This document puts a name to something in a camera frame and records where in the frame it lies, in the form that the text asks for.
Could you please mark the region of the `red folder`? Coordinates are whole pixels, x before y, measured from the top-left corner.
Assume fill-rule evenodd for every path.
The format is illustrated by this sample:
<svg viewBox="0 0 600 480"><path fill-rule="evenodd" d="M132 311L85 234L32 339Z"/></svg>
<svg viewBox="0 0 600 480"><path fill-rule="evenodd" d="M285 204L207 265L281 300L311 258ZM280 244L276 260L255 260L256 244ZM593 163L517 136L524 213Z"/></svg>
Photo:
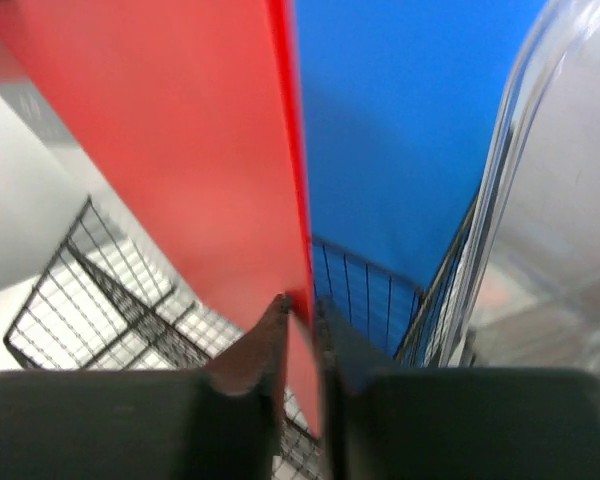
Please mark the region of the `red folder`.
<svg viewBox="0 0 600 480"><path fill-rule="evenodd" d="M287 380L321 431L289 1L0 1L0 40L202 302L291 295Z"/></svg>

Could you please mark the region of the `black wire mesh shelf rack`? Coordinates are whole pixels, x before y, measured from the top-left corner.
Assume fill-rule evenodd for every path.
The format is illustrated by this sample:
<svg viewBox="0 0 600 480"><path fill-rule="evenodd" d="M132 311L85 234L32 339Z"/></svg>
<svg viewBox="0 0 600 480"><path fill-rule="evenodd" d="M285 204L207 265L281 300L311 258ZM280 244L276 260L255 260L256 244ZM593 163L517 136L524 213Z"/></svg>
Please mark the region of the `black wire mesh shelf rack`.
<svg viewBox="0 0 600 480"><path fill-rule="evenodd" d="M316 292L313 245L312 238L313 307L308 339L317 373L321 431L312 433L287 380L289 334L296 311L291 295L279 293L291 298L292 312L281 444L267 479L274 476L277 464L315 479L328 479L322 462L320 371L313 320L319 299L327 297L338 306L331 296ZM415 294L415 311L394 353L375 346L338 310L399 365L442 368L428 362L431 343L442 336L434 308L442 297L438 283ZM179 285L152 267L136 244L121 236L87 202L9 326L4 344L18 362L17 371L177 370L205 365L252 328L242 329L199 299L185 296Z"/></svg>

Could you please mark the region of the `blue folder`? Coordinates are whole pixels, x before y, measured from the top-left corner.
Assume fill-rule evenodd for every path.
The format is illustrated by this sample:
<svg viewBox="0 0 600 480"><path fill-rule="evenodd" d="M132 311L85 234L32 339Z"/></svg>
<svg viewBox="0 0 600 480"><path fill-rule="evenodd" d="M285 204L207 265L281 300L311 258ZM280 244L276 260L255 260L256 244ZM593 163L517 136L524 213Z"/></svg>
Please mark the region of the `blue folder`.
<svg viewBox="0 0 600 480"><path fill-rule="evenodd" d="M316 292L394 353L482 178L539 1L294 6Z"/></svg>

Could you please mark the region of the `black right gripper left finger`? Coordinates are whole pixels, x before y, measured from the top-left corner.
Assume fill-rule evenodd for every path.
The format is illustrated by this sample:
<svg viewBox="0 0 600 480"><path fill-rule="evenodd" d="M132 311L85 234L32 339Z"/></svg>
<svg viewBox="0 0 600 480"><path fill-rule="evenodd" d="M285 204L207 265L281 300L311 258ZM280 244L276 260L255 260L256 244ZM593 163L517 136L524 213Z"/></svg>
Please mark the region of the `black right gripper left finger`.
<svg viewBox="0 0 600 480"><path fill-rule="evenodd" d="M0 479L267 479L291 298L198 368L0 372Z"/></svg>

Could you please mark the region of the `clear plastic drawer organizer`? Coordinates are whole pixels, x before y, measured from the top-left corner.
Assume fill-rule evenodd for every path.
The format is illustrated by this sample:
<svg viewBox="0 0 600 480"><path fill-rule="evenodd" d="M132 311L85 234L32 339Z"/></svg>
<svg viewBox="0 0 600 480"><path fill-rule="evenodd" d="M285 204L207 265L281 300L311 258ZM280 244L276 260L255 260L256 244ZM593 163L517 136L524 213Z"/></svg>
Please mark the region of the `clear plastic drawer organizer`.
<svg viewBox="0 0 600 480"><path fill-rule="evenodd" d="M430 365L600 376L600 1L551 1L501 98Z"/></svg>

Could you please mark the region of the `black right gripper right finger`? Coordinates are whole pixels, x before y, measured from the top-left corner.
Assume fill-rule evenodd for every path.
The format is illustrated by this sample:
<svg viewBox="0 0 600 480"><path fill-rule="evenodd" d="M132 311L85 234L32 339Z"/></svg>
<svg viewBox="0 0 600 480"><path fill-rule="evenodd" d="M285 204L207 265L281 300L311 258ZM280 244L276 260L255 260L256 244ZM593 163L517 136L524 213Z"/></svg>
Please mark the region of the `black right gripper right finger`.
<svg viewBox="0 0 600 480"><path fill-rule="evenodd" d="M600 379L560 368L403 367L315 306L328 479L600 479Z"/></svg>

